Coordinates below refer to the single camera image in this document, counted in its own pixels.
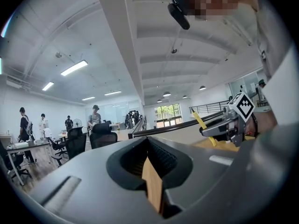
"hat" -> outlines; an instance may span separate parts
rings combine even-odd
[[[261,85],[261,84],[265,84],[264,80],[261,79],[259,82],[258,82],[258,85]]]

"window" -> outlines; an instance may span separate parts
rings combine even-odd
[[[157,128],[168,127],[182,123],[179,104],[155,107]]]

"electric fan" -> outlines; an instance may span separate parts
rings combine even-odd
[[[73,128],[82,127],[82,122],[79,119],[74,119],[73,123],[74,123]]]

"railing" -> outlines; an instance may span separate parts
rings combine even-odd
[[[147,121],[146,116],[139,120],[139,122],[134,126],[131,132],[128,133],[128,138],[132,139],[134,137],[134,133],[146,131]]]
[[[211,119],[218,118],[222,114],[223,114],[223,112],[220,111],[220,112],[211,114],[209,116],[205,116],[205,117],[202,118],[202,120],[204,122],[206,122],[206,121],[209,121]],[[162,127],[162,128],[158,128],[158,129],[149,129],[149,130],[139,131],[139,132],[133,132],[132,138],[170,132],[170,131],[174,131],[174,130],[178,130],[178,129],[187,128],[187,127],[190,127],[190,126],[193,126],[193,125],[198,125],[198,121],[196,119],[192,120],[192,121],[184,122],[182,124],[173,125],[173,126]]]
[[[229,100],[217,102],[217,103],[211,103],[207,105],[199,105],[199,106],[193,106],[189,107],[190,113],[192,113],[191,108],[196,112],[196,113],[215,113],[215,112],[220,112],[223,111],[223,107],[229,102]]]

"robotic arm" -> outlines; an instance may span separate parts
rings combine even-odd
[[[207,125],[206,129],[200,128],[203,136],[214,137],[218,141],[231,140],[236,147],[244,141],[246,122],[253,116],[255,105],[246,93],[240,92],[224,107],[222,119],[215,120]]]

